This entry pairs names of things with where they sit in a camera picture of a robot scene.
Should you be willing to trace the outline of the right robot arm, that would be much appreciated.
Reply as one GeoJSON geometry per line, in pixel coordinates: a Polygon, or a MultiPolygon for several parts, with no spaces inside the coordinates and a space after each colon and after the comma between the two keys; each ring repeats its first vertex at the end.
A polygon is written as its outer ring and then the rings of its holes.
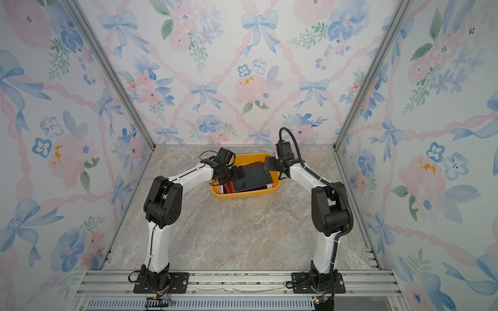
{"type": "Polygon", "coordinates": [[[284,174],[311,195],[311,218],[318,232],[316,252],[311,261],[308,280],[297,281],[293,287],[304,285],[318,293],[332,293],[340,239],[354,226],[354,216],[344,184],[326,180],[306,163],[299,163],[295,159],[283,160],[269,156],[265,158],[264,169],[284,174]]]}

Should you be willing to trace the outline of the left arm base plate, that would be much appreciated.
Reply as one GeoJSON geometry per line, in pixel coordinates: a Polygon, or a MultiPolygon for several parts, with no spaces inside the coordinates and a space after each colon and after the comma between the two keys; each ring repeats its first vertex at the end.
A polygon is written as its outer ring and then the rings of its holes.
{"type": "Polygon", "coordinates": [[[140,272],[133,293],[135,294],[185,294],[189,274],[186,272],[169,272],[163,275],[140,272]]]}

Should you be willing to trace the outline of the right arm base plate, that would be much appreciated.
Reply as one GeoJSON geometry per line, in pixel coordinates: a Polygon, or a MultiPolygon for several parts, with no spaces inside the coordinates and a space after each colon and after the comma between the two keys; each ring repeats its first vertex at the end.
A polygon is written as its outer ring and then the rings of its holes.
{"type": "Polygon", "coordinates": [[[315,275],[311,272],[291,273],[291,280],[286,288],[295,294],[345,294],[346,289],[342,274],[337,270],[331,273],[315,275]]]}

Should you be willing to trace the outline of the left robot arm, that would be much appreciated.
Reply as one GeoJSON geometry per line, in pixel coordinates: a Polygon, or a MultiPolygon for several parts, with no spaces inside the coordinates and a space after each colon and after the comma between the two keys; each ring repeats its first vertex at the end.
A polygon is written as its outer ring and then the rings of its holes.
{"type": "Polygon", "coordinates": [[[140,270],[140,277],[149,288],[163,292],[170,284],[169,242],[172,225],[182,212],[183,195],[204,182],[216,181],[224,185],[244,177],[241,166],[221,165],[209,160],[180,174],[154,179],[143,207],[149,238],[140,270]]]}

